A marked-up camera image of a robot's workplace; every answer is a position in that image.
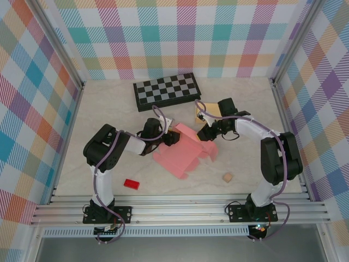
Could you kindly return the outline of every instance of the marble surface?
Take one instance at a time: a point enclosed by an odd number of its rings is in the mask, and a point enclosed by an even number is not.
[[[84,90],[74,125],[67,156],[56,195],[91,195],[92,175],[82,155],[85,144],[105,124],[136,133],[143,128],[152,111],[138,112],[132,83],[135,80],[89,80]],[[197,78],[203,102],[216,103],[232,97],[238,110],[250,112],[269,128],[282,131],[282,124],[267,78]],[[166,116],[194,130],[194,102],[162,108]],[[219,149],[215,162],[201,159],[201,164],[186,180],[179,180],[153,160],[151,154],[137,156],[124,152],[113,169],[112,187],[115,195],[160,194],[238,194],[252,192],[262,179],[260,146],[241,136],[236,141],[215,140]],[[222,177],[230,172],[233,179],[226,183]],[[138,190],[124,187],[126,178],[139,181]],[[299,180],[294,179],[285,189],[301,192]]]

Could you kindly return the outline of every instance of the wire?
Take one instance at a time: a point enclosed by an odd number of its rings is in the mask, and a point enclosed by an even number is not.
[[[156,145],[148,154],[154,152],[158,147],[159,147],[160,144]]]
[[[229,216],[229,213],[227,212],[227,208],[233,203],[238,203],[239,205],[241,205],[241,203],[239,201],[233,201],[233,202],[230,202],[228,205],[226,205],[224,211],[228,216]]]
[[[85,204],[85,205],[82,207],[82,213],[83,213],[84,215],[87,215],[86,212],[85,212],[85,206],[90,206],[90,205]]]
[[[165,133],[164,130],[166,130],[166,117],[165,117],[164,113],[163,113],[156,105],[153,105],[152,108],[153,108],[153,112],[154,112],[157,116],[158,116],[158,114],[155,112],[155,109],[159,110],[161,116],[162,116],[162,117],[164,118],[164,120],[165,120],[165,121],[164,121],[164,122],[165,122],[165,127],[164,127],[164,129],[161,131],[161,134],[160,134],[158,137],[156,137],[156,138],[149,138],[149,139],[140,138],[140,137],[135,136],[134,134],[130,134],[130,133],[128,133],[128,132],[126,132],[126,134],[132,135],[132,136],[134,136],[134,137],[136,137],[136,138],[138,138],[138,139],[140,139],[140,140],[143,140],[143,141],[153,141],[153,140],[157,140],[157,139],[159,139],[160,137],[162,137],[162,135]],[[93,192],[94,192],[94,194],[95,194],[95,196],[96,196],[97,201],[99,202],[99,204],[100,204],[102,207],[104,207],[104,209],[106,209],[109,213],[112,213],[112,215],[114,215],[114,216],[116,216],[117,218],[119,218],[119,219],[120,219],[120,222],[121,222],[121,225],[122,225],[123,227],[122,227],[121,233],[120,233],[118,236],[114,237],[114,238],[113,238],[112,240],[110,240],[110,241],[102,241],[102,240],[99,238],[100,233],[97,234],[98,244],[101,244],[102,242],[103,242],[104,244],[110,244],[110,243],[113,243],[113,242],[117,241],[117,240],[124,234],[125,228],[126,228],[125,220],[124,220],[118,213],[115,213],[113,210],[111,210],[110,208],[108,208],[108,207],[102,202],[102,200],[100,199],[100,197],[99,197],[99,195],[98,195],[98,192],[97,192],[97,173],[98,173],[98,168],[102,165],[102,163],[103,163],[103,162],[110,156],[110,154],[113,152],[113,150],[114,150],[114,148],[115,148],[115,146],[116,146],[116,143],[117,143],[117,141],[118,141],[118,139],[119,139],[120,133],[124,133],[124,131],[123,131],[123,130],[119,130],[119,131],[116,133],[116,137],[115,137],[115,139],[114,139],[114,141],[113,141],[113,144],[110,146],[109,151],[107,152],[107,154],[105,154],[105,156],[103,156],[103,158],[98,162],[98,164],[97,164],[97,165],[95,166],[95,168],[94,168]]]
[[[233,134],[237,135],[237,136],[236,136],[235,138],[233,138],[233,139],[226,139],[226,138],[223,136],[223,134],[222,134],[222,138],[223,138],[224,140],[226,140],[226,141],[234,141],[234,140],[237,140],[237,139],[240,137],[239,133],[233,132]]]
[[[164,128],[163,128],[163,130],[161,130],[160,135],[158,135],[156,138],[141,138],[141,137],[136,136],[134,134],[131,134],[129,132],[125,132],[125,133],[130,135],[130,136],[133,136],[135,138],[138,138],[139,140],[142,140],[142,141],[154,141],[154,140],[158,140],[160,137],[162,137],[163,134],[165,133],[164,130],[166,130],[166,128],[167,128],[166,117],[165,117],[164,113],[156,105],[153,105],[152,109],[153,109],[154,114],[156,114],[157,117],[160,117],[160,115],[158,115],[158,113],[155,111],[156,109],[160,112],[161,116],[164,118]]]
[[[268,212],[266,212],[267,216],[268,216],[268,220],[269,220],[269,225],[268,225],[268,228],[270,228],[272,226],[272,220],[270,218],[270,215]]]
[[[269,199],[273,202],[273,198],[276,197],[276,196],[278,196],[278,195],[280,195],[280,194],[284,191],[284,189],[285,189],[285,187],[286,187],[286,182],[287,182],[287,160],[286,160],[286,152],[285,152],[284,146],[283,146],[283,144],[282,144],[280,138],[279,138],[271,129],[269,129],[268,127],[264,126],[263,124],[261,124],[260,122],[254,120],[254,119],[251,119],[251,118],[248,118],[248,117],[244,117],[244,116],[235,116],[235,115],[233,115],[233,116],[213,116],[213,115],[211,115],[211,114],[209,114],[209,113],[206,112],[206,106],[205,106],[205,104],[204,104],[203,102],[201,102],[200,100],[195,99],[195,105],[196,105],[196,107],[200,110],[200,112],[202,112],[203,114],[205,114],[205,115],[207,115],[207,116],[209,116],[209,117],[212,117],[212,118],[215,118],[215,119],[230,119],[230,118],[243,119],[243,120],[249,121],[249,122],[251,122],[251,123],[253,123],[253,124],[255,124],[255,125],[261,127],[261,128],[264,129],[265,131],[269,132],[273,137],[275,137],[277,143],[279,144],[279,147],[280,147],[280,150],[281,150],[281,154],[282,154],[282,163],[283,163],[283,165],[284,165],[284,180],[283,180],[283,183],[282,183],[282,186],[281,186],[280,190],[279,190],[277,193],[275,193],[275,194],[273,194],[273,195],[270,196]],[[281,231],[281,229],[286,225],[286,223],[287,223],[287,221],[288,221],[288,219],[289,219],[289,217],[290,217],[290,212],[291,212],[291,210],[290,210],[290,206],[289,206],[288,204],[282,203],[282,202],[276,202],[276,201],[274,201],[273,203],[275,203],[275,204],[277,204],[277,205],[284,205],[284,206],[286,206],[286,207],[287,207],[287,216],[286,216],[285,221],[283,222],[283,224],[282,224],[281,227],[279,228],[279,230],[276,231],[276,232],[274,232],[273,234],[271,234],[271,235],[265,237],[265,238],[264,238],[265,240],[266,240],[266,239],[269,239],[269,238],[271,238],[271,237],[273,237],[273,236],[275,236],[279,231]]]

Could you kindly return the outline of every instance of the plaid wallpaper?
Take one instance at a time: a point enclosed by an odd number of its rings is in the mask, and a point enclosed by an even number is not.
[[[66,43],[45,0],[40,1]],[[266,76],[300,1],[54,2],[92,79],[133,79],[187,72]]]
[[[306,176],[349,261],[349,0],[327,0],[280,92]]]
[[[0,261],[18,261],[53,183],[73,84],[25,0],[0,0]]]
[[[283,62],[283,60],[284,60],[284,58],[285,58],[285,55],[286,55],[286,54],[288,53],[288,51],[290,50],[290,48],[291,48],[291,46],[292,46],[292,43],[293,43],[293,40],[294,40],[295,36],[297,35],[297,33],[298,33],[299,29],[300,29],[300,26],[301,26],[301,24],[303,23],[303,21],[304,21],[306,15],[308,14],[308,11],[309,11],[310,6],[311,6],[311,4],[313,3],[313,1],[314,1],[314,0],[306,0],[306,4],[305,4],[305,6],[304,6],[304,8],[303,8],[303,10],[302,10],[302,13],[300,14],[300,16],[299,16],[299,18],[298,18],[298,20],[297,20],[297,23],[296,23],[296,25],[294,26],[294,28],[293,28],[293,30],[292,30],[292,33],[290,34],[290,37],[288,38],[287,43],[286,43],[284,49],[282,50],[282,53],[281,53],[281,55],[280,55],[280,57],[279,57],[279,60],[278,60],[278,62],[276,63],[276,66],[275,66],[275,68],[274,68],[274,70],[273,70],[273,73],[272,73],[272,75],[271,75],[271,78],[272,78],[272,79],[275,78],[275,76],[276,76],[276,74],[277,74],[277,72],[278,72],[278,70],[279,70],[279,68],[280,68],[281,63]]]

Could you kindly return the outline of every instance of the small wooden block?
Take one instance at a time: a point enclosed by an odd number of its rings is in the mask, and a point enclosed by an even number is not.
[[[230,182],[230,180],[233,178],[233,175],[230,174],[230,173],[226,173],[224,176],[223,176],[223,180],[227,183]]]

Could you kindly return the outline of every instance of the black and white checkerboard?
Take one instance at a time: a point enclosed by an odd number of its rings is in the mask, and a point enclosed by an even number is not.
[[[165,107],[200,99],[201,92],[193,73],[169,76],[133,84],[138,111]]]

